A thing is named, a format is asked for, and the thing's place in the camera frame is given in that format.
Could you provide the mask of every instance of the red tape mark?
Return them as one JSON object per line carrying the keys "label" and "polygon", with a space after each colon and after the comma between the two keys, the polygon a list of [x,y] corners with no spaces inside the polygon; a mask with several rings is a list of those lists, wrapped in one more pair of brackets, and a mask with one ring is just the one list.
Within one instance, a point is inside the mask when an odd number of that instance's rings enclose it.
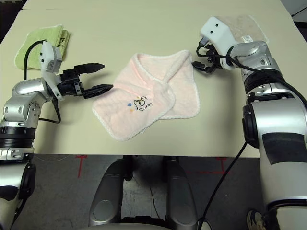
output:
{"label": "red tape mark", "polygon": [[187,171],[187,174],[193,174],[193,173],[196,173],[196,174],[223,174],[225,172],[224,161],[227,160],[227,158],[226,157],[216,157],[215,159],[221,162],[221,171],[195,171],[195,172]]}
{"label": "red tape mark", "polygon": [[83,159],[87,158],[87,155],[77,155],[76,158],[80,159],[79,170],[78,170],[78,178],[80,178],[80,176],[81,176],[81,168],[82,168],[82,161],[83,161]]}

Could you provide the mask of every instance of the table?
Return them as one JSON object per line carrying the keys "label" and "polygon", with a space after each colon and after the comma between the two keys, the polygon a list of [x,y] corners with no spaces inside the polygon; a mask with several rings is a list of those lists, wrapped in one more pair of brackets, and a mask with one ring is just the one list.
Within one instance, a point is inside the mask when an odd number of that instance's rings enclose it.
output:
{"label": "table", "polygon": [[[269,48],[283,76],[307,96],[305,65],[307,45],[279,0],[177,0],[177,1],[68,1],[29,0],[0,45],[0,107],[12,87],[23,78],[14,57],[28,32],[63,24],[71,33],[60,73],[74,65],[98,62],[106,68],[81,76],[85,88],[113,83],[134,53],[169,55],[188,49],[193,60],[199,30],[210,16],[254,16],[266,36]],[[63,2],[67,9],[48,10]],[[29,70],[29,78],[40,77]],[[245,92],[238,69],[217,70],[211,76],[194,72],[201,111],[192,119],[163,120],[129,141],[114,140],[92,112],[95,98],[66,97],[59,108],[62,123],[40,122],[34,142],[35,153],[48,154],[133,154],[177,156],[235,156],[244,143],[242,106]],[[51,103],[43,106],[41,117],[56,119]],[[258,157],[247,147],[244,157]]]}

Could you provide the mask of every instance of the black cable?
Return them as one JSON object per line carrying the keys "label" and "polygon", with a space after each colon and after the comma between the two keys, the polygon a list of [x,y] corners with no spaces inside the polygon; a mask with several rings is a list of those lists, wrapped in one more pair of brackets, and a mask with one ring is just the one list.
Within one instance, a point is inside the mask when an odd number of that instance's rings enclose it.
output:
{"label": "black cable", "polygon": [[244,66],[242,65],[239,61],[233,59],[231,56],[224,56],[224,55],[218,55],[218,54],[200,54],[199,53],[199,49],[202,48],[203,45],[202,44],[199,44],[199,46],[197,47],[196,49],[196,53],[199,57],[217,57],[217,58],[225,58],[225,59],[228,59],[229,61],[231,61],[232,63],[234,63],[235,65],[237,65],[238,67],[240,68],[243,68],[243,69],[246,69],[246,70],[249,70],[249,71],[253,71],[255,73],[259,73],[259,74],[262,74],[264,76],[267,76],[269,78],[273,78],[276,83],[280,83],[282,84],[283,86],[287,87],[289,90],[291,90],[294,94],[296,94],[298,96],[298,98],[302,101],[302,103],[304,104],[304,107],[307,109],[307,101],[306,99],[304,98],[304,96],[296,89],[294,88],[292,85],[290,85],[289,83],[287,83],[286,81],[280,79],[280,78],[277,78],[276,76],[273,76],[269,73],[266,73],[266,72],[263,72],[261,70],[258,70],[258,69],[253,69],[253,68],[250,68],[248,66]]}
{"label": "black cable", "polygon": [[54,110],[57,113],[58,121],[54,121],[54,120],[50,120],[50,119],[46,119],[46,118],[40,118],[39,121],[48,121],[48,122],[52,122],[52,123],[55,123],[55,124],[59,124],[61,122],[61,114],[59,113],[59,103],[58,103],[58,100],[57,100],[56,97],[54,97],[52,99],[52,103],[53,103],[53,106],[54,106]]}
{"label": "black cable", "polygon": [[37,41],[37,42],[34,42],[32,45],[30,45],[30,47],[28,48],[27,52],[25,53],[25,56],[24,56],[24,80],[27,80],[27,64],[28,64],[28,57],[29,57],[29,54],[31,52],[31,50],[38,44],[43,44],[44,40],[41,40],[41,41]]}
{"label": "black cable", "polygon": [[150,185],[149,185],[149,189],[150,189],[150,193],[151,193],[152,198],[153,198],[153,207],[154,207],[154,210],[155,210],[155,212],[156,212],[158,218],[160,219],[160,216],[159,216],[159,214],[158,214],[157,208],[155,207],[153,191],[152,191],[152,187],[151,187]]}
{"label": "black cable", "polygon": [[243,146],[242,146],[242,148],[240,149],[239,153],[236,155],[236,157],[234,158],[234,160],[230,163],[230,165],[228,166],[228,168],[226,169],[226,171],[223,173],[223,175],[222,175],[220,181],[217,183],[217,185],[216,185],[216,187],[215,187],[215,189],[214,189],[214,191],[213,191],[213,193],[212,193],[212,195],[211,195],[211,197],[210,197],[210,199],[209,199],[209,201],[208,201],[208,204],[207,204],[207,206],[206,206],[206,208],[205,208],[205,211],[203,212],[202,218],[201,218],[200,221],[199,221],[198,230],[201,230],[202,224],[203,224],[204,220],[206,219],[206,215],[207,215],[208,209],[209,209],[209,207],[210,207],[210,205],[211,205],[211,203],[212,203],[212,201],[213,201],[213,199],[214,199],[214,196],[215,196],[217,190],[219,189],[221,183],[223,182],[224,178],[225,178],[225,177],[227,176],[227,174],[229,173],[229,171],[230,171],[230,169],[232,168],[232,166],[234,166],[234,164],[236,163],[236,161],[237,161],[237,160],[239,159],[239,157],[241,156],[241,154],[242,154],[242,152],[244,151],[244,149],[245,149],[245,147],[246,147],[247,144],[248,144],[248,143],[245,141],[245,143],[243,144]]}
{"label": "black cable", "polygon": [[307,6],[306,6],[305,8],[303,8],[303,9],[301,9],[299,12],[292,14],[292,15],[291,15],[291,17],[296,16],[298,13],[300,13],[300,12],[304,11],[305,9],[307,9]]}
{"label": "black cable", "polygon": [[[28,64],[28,57],[29,57],[29,54],[31,52],[31,50],[38,44],[43,44],[44,40],[41,40],[41,41],[37,41],[37,42],[34,42],[32,45],[30,45],[30,47],[27,49],[26,53],[25,53],[25,56],[24,56],[24,80],[27,80],[27,64]],[[40,118],[39,121],[48,121],[48,122],[52,122],[52,123],[55,123],[55,124],[59,124],[61,122],[61,115],[59,113],[59,104],[58,104],[58,100],[56,97],[54,97],[52,99],[52,103],[53,103],[53,106],[54,106],[54,110],[56,111],[57,113],[57,116],[58,116],[58,121],[54,121],[54,120],[50,120],[50,119],[46,119],[46,118]]]}

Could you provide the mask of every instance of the green cloth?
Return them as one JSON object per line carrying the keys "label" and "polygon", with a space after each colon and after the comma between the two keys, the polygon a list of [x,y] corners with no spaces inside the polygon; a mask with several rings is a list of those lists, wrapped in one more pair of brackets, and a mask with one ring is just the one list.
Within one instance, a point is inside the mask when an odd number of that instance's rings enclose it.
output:
{"label": "green cloth", "polygon": [[[53,46],[59,47],[61,54],[67,47],[70,34],[67,30],[63,30],[63,25],[56,25],[52,27],[44,27],[31,31],[24,42],[24,44],[19,49],[15,57],[15,65],[20,69],[24,69],[24,56],[28,48],[36,41],[46,40],[50,42]],[[42,50],[42,45],[38,44],[35,46],[28,57],[27,69],[40,69],[40,52]]]}

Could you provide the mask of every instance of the pink cloth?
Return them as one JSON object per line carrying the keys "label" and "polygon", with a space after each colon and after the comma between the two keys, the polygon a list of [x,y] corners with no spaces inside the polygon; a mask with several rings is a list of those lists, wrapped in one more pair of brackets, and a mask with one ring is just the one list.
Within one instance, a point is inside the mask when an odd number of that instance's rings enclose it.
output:
{"label": "pink cloth", "polygon": [[93,112],[112,137],[128,140],[158,119],[191,118],[200,110],[188,50],[169,56],[135,54]]}

